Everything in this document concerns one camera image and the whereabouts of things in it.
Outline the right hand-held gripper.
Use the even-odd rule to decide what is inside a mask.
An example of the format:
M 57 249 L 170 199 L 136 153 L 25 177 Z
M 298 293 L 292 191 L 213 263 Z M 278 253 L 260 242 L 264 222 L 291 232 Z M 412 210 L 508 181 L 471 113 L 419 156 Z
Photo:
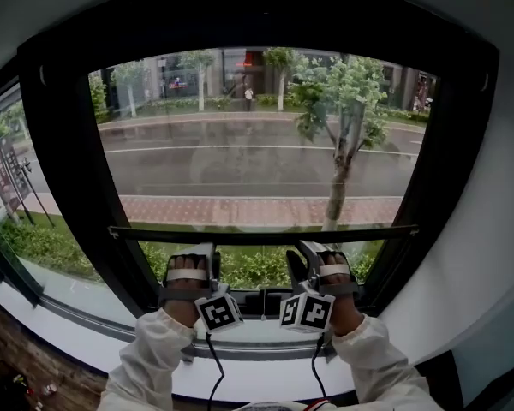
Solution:
M 301 333 L 324 333 L 329 328 L 336 295 L 354 295 L 359 286 L 349 265 L 320 265 L 320 258 L 328 252 L 342 253 L 313 241 L 298 241 L 296 249 L 285 253 L 292 295 L 280 302 L 279 325 Z M 320 278 L 330 273 L 350 274 L 352 282 L 323 287 Z

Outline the person's left hand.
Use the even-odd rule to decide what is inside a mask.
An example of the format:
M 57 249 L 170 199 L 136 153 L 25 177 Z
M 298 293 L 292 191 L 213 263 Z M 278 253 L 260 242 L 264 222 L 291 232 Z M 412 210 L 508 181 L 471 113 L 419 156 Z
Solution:
M 171 258 L 168 263 L 167 271 L 172 270 L 206 270 L 206 259 L 202 256 L 195 260 L 194 256 L 181 255 Z M 177 279 L 166 281 L 167 287 L 181 290 L 197 290 L 205 288 L 207 281 L 195 280 L 192 278 Z M 193 328 L 194 324 L 200 317 L 193 301 L 185 300 L 167 300 L 163 309 L 179 324 L 188 328 Z

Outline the person's right hand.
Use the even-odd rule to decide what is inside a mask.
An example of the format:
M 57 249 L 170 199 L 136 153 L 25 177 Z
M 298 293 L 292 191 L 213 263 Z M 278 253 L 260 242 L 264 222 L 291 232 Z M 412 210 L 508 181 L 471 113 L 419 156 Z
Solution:
M 331 268 L 334 265 L 347 265 L 345 257 L 339 253 L 328 252 L 320 258 L 320 265 Z M 350 274 L 330 273 L 320 278 L 323 287 L 345 285 L 352 282 Z M 363 321 L 363 315 L 356 309 L 353 295 L 336 295 L 330 317 L 331 328 L 338 337 L 355 331 Z

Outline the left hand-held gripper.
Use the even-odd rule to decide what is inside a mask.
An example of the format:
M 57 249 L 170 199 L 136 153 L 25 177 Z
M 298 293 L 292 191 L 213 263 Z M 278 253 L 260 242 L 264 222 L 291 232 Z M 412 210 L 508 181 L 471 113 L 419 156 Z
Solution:
M 230 286 L 221 281 L 221 253 L 216 251 L 216 245 L 211 242 L 201 243 L 174 253 L 170 259 L 181 255 L 194 256 L 195 260 L 199 256 L 204 257 L 206 270 L 177 269 L 168 272 L 166 269 L 158 293 L 158 303 L 164 305 L 167 300 L 193 301 L 207 331 L 225 331 L 241 325 L 242 315 L 235 298 L 230 294 Z M 207 281 L 207 286 L 197 290 L 166 286 L 166 281 L 185 278 Z

